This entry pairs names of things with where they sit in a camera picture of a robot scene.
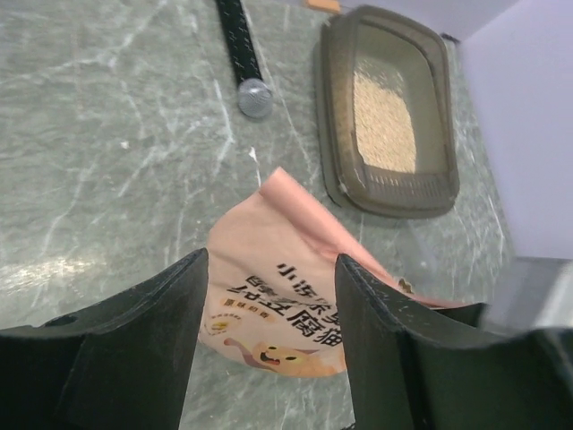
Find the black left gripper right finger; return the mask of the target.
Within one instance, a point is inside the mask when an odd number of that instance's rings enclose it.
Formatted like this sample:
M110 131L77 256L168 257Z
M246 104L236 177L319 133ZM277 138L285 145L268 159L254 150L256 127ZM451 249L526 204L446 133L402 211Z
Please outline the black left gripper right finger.
M335 290L359 429L569 429L572 331L483 331L483 303L432 309L337 258Z

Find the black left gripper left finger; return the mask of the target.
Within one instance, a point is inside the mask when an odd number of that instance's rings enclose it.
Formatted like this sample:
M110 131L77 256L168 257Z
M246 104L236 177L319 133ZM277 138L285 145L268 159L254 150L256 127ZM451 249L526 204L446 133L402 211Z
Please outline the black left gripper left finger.
M2 428L179 427L208 261L196 250L95 305L2 330Z

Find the orange cat litter bag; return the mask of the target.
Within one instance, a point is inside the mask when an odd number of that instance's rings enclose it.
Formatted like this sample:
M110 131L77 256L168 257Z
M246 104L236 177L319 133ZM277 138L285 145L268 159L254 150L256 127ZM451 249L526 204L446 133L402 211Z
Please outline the orange cat litter bag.
M454 307L390 275L283 168L218 220L207 250L200 342L274 374L317 378L346 370L335 292L340 254L424 305Z

